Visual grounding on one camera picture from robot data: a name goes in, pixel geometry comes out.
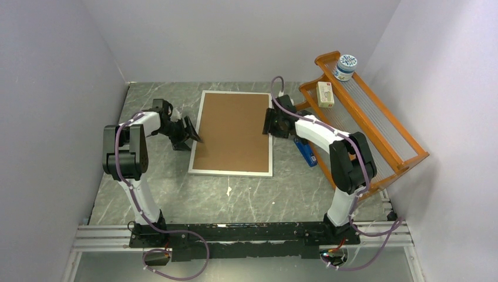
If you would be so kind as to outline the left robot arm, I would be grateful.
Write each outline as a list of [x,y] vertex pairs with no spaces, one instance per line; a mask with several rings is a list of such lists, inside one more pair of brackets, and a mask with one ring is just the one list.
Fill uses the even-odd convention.
[[188,140],[202,141],[191,119],[164,99],[153,100],[149,109],[135,113],[118,125],[103,130],[102,166],[105,174],[123,188],[134,212],[131,229],[133,246],[160,247],[169,235],[160,207],[145,176],[149,167],[147,137],[163,135],[173,150],[191,150]]

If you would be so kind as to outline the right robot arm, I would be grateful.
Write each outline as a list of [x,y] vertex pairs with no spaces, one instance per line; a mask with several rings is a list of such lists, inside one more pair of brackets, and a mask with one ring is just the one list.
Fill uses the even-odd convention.
[[272,107],[265,114],[263,134],[283,139],[294,136],[328,153],[336,191],[325,214],[327,224],[322,233],[327,242],[339,243],[352,228],[351,216],[361,189],[367,187],[377,173],[365,135],[334,129],[307,111],[297,112],[288,95],[272,98]]

